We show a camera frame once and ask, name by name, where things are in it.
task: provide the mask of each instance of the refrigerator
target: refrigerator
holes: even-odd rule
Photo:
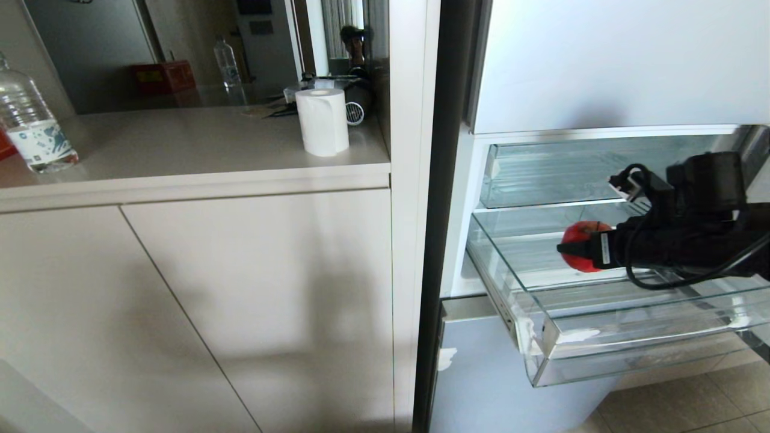
[[[442,2],[415,431],[555,433],[626,374],[764,351],[767,280],[644,290],[556,245],[647,212],[631,163],[737,151],[770,201],[768,123],[766,0]]]

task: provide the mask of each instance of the paper towel roll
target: paper towel roll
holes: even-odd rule
[[[345,92],[311,89],[297,92],[302,142],[316,156],[334,156],[348,147]]]

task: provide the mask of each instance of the red item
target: red item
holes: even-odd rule
[[[581,221],[579,223],[572,224],[564,231],[564,237],[561,238],[562,243],[582,242],[591,238],[593,232],[606,232],[612,230],[612,227],[605,223],[598,221]],[[577,269],[580,272],[598,272],[601,269],[594,267],[594,262],[591,259],[585,257],[571,256],[570,254],[561,254],[564,261],[572,269]]]
[[[165,95],[195,88],[195,77],[189,62],[150,63],[131,65],[131,75],[145,95]]]
[[[16,148],[11,144],[11,139],[0,130],[0,160],[16,154]]]

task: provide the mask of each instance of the kitchen counter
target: kitchen counter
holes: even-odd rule
[[[62,128],[81,162],[40,175],[19,155],[0,161],[0,212],[387,186],[376,119],[350,127],[350,148],[322,158],[305,152],[297,116],[263,119],[268,113],[215,107],[67,119]]]

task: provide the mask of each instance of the glass crisper drawer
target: glass crisper drawer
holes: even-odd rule
[[[534,386],[662,367],[744,349],[735,332],[770,323],[770,284],[723,278],[644,290],[624,270],[584,274],[556,251],[581,220],[615,225],[626,203],[475,213],[467,249],[527,365]],[[637,270],[650,282],[673,274]]]
[[[492,145],[481,202],[486,208],[615,198],[609,176],[642,163],[665,169],[712,150],[720,135],[580,139],[557,143]]]

